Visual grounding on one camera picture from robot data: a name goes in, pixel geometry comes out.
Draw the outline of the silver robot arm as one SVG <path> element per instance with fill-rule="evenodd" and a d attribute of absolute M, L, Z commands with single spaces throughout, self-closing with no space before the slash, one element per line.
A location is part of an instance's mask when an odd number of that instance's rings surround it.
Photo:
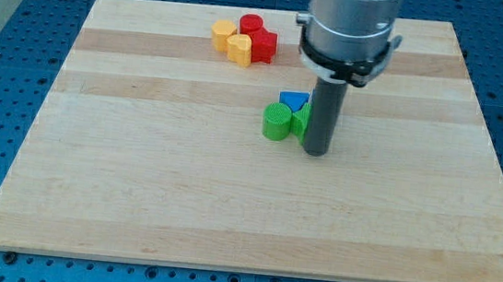
<path fill-rule="evenodd" d="M 403 0 L 310 0 L 297 14 L 302 63 L 316 76 L 302 141 L 309 155 L 325 155 L 347 88 L 362 88 L 390 64 L 401 36 L 392 29 Z"/>

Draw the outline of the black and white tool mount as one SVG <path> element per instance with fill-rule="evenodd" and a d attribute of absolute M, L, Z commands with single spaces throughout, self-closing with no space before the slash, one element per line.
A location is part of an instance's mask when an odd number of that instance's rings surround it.
<path fill-rule="evenodd" d="M 386 42 L 384 49 L 373 60 L 363 61 L 337 61 L 319 53 L 308 42 L 307 27 L 303 26 L 300 32 L 298 52 L 301 62 L 313 71 L 314 74 L 326 82 L 340 85 L 348 84 L 355 88 L 362 88 L 375 79 L 390 64 L 393 52 L 401 46 L 402 36 L 395 36 Z"/>

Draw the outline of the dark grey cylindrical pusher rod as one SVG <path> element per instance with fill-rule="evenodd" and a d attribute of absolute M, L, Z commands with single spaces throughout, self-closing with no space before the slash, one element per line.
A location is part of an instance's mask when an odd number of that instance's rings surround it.
<path fill-rule="evenodd" d="M 303 138 L 303 149 L 307 154 L 319 157 L 327 153 L 346 91 L 346 83 L 330 83 L 321 78 L 316 81 Z"/>

